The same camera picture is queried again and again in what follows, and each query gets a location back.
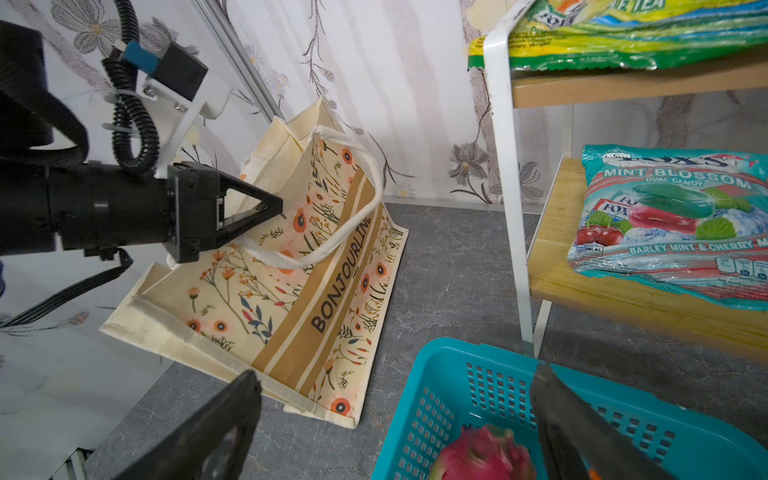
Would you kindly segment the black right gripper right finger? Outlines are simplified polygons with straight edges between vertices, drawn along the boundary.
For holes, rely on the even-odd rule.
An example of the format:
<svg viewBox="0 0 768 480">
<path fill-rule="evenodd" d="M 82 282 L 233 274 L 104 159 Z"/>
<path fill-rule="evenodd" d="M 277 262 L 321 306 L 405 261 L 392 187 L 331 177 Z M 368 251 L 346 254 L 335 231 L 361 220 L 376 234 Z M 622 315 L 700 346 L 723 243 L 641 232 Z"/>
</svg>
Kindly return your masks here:
<svg viewBox="0 0 768 480">
<path fill-rule="evenodd" d="M 566 386 L 548 363 L 531 384 L 543 461 L 550 479 L 671 479 Z"/>
</svg>

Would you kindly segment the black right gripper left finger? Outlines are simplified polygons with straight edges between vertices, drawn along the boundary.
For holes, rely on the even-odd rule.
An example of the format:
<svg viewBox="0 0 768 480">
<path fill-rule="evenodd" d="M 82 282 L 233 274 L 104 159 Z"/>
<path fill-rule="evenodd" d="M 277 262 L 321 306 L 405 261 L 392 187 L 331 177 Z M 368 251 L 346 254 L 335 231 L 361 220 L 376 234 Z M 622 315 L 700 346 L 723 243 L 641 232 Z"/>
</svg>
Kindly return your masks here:
<svg viewBox="0 0 768 480">
<path fill-rule="evenodd" d="M 119 479 L 237 479 L 261 414 L 262 389 L 246 370 Z"/>
</svg>

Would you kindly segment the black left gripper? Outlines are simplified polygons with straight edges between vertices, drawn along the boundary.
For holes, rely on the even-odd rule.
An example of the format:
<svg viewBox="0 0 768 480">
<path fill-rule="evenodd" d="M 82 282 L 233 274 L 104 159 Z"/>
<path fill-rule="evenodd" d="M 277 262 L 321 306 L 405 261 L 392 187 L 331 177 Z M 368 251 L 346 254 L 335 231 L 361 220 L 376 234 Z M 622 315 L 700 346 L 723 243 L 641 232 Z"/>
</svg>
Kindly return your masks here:
<svg viewBox="0 0 768 480">
<path fill-rule="evenodd" d="M 165 178 L 98 162 L 53 169 L 48 193 L 64 249 L 162 244 L 179 263 L 195 262 L 283 212 L 280 197 L 186 162 L 170 165 Z"/>
</svg>

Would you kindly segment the floral canvas tote bag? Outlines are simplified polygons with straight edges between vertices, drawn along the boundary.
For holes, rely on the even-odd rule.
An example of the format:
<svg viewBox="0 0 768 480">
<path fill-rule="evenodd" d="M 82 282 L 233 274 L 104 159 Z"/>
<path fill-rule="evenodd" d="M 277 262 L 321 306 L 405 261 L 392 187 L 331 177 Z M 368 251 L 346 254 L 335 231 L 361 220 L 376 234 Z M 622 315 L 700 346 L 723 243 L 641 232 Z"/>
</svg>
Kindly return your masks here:
<svg viewBox="0 0 768 480">
<path fill-rule="evenodd" d="M 101 330 L 224 381 L 253 370 L 286 411 L 353 429 L 408 231 L 325 99 L 274 120 L 241 179 L 282 212 L 195 262 L 151 266 Z"/>
</svg>

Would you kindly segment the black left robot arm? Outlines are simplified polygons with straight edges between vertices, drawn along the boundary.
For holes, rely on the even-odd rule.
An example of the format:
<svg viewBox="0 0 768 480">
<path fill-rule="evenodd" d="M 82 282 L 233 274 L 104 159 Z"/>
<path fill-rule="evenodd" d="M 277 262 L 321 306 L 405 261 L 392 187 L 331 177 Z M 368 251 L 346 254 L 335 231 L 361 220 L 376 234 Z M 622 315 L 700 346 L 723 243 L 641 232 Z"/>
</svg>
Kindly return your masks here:
<svg viewBox="0 0 768 480">
<path fill-rule="evenodd" d="M 176 43 L 143 49 L 128 27 L 106 70 L 126 113 L 107 129 L 114 162 L 88 157 L 85 126 L 48 89 L 40 32 L 1 25 L 1 252 L 79 250 L 131 265 L 131 245 L 180 263 L 283 211 L 280 197 L 174 155 L 194 121 L 217 117 L 230 88 Z"/>
</svg>

